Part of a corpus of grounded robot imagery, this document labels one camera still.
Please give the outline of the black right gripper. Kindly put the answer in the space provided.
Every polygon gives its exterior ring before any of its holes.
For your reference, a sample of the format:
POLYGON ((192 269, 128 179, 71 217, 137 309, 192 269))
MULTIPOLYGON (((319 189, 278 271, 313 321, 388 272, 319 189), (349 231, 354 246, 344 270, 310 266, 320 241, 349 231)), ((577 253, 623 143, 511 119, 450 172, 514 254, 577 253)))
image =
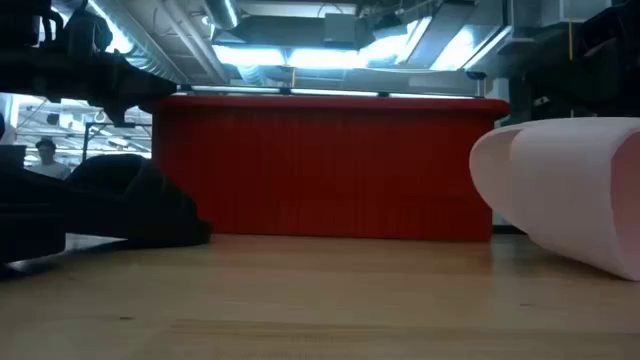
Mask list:
POLYGON ((598 110, 587 100, 599 68, 599 55, 579 56, 574 60, 559 53, 530 55, 523 80, 530 89, 531 118, 597 116, 598 110))

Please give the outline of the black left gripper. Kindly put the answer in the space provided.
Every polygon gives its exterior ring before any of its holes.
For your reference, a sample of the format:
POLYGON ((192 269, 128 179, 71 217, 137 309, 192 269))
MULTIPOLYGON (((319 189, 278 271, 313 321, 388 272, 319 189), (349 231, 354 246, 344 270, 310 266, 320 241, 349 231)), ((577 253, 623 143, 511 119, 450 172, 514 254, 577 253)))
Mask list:
POLYGON ((156 102, 177 91, 176 82, 154 74, 145 76, 120 54, 74 56, 74 97, 102 108, 116 125, 125 123, 125 113, 132 107, 142 103, 142 110, 151 113, 156 102))

